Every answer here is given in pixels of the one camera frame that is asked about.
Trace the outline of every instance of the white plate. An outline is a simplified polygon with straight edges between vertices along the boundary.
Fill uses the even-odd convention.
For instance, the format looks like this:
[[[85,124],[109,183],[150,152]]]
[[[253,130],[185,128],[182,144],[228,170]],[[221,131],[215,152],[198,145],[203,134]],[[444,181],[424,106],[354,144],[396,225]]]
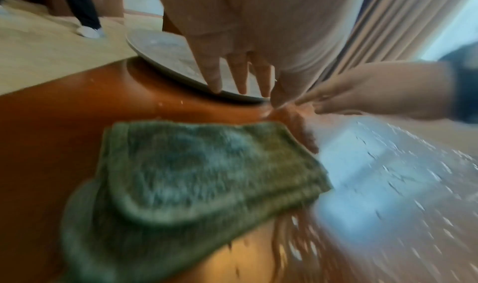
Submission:
[[[160,31],[134,30],[127,35],[126,40],[141,58],[161,73],[175,81],[211,93],[183,36]],[[255,76],[252,74],[249,73],[247,79],[247,94],[242,95],[239,94],[224,59],[220,61],[220,70],[223,91],[219,96],[243,102],[269,100],[261,96]]]

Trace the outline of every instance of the dark sleeve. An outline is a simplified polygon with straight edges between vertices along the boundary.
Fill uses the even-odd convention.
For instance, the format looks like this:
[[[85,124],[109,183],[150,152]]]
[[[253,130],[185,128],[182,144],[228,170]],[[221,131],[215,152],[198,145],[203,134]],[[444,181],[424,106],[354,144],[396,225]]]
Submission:
[[[452,119],[478,123],[478,43],[461,47],[440,61],[450,64],[457,83]]]

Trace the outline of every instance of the folded cloth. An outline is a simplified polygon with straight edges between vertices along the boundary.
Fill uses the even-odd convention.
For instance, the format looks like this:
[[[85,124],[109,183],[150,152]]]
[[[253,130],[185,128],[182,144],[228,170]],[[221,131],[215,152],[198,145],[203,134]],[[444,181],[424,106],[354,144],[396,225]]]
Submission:
[[[67,203],[63,252],[79,282],[157,282],[329,189],[280,124],[116,124]]]

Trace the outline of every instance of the beige curtain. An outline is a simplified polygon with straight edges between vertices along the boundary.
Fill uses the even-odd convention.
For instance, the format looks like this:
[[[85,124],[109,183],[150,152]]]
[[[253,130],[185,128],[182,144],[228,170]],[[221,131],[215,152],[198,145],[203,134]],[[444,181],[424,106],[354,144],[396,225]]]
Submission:
[[[466,1],[372,0],[319,80],[363,63],[413,59]]]

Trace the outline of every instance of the wooden table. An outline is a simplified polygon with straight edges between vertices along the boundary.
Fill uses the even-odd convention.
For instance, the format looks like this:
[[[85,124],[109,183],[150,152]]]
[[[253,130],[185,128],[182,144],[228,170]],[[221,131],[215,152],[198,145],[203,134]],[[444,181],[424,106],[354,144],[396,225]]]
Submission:
[[[132,58],[3,95],[0,110],[1,281],[43,283],[64,271],[62,210],[93,176],[104,127],[135,119],[242,124],[269,108],[197,93]],[[301,142],[304,126],[319,134],[336,189],[168,282],[478,282],[474,160],[374,119],[309,116],[304,125],[287,111],[273,119]]]

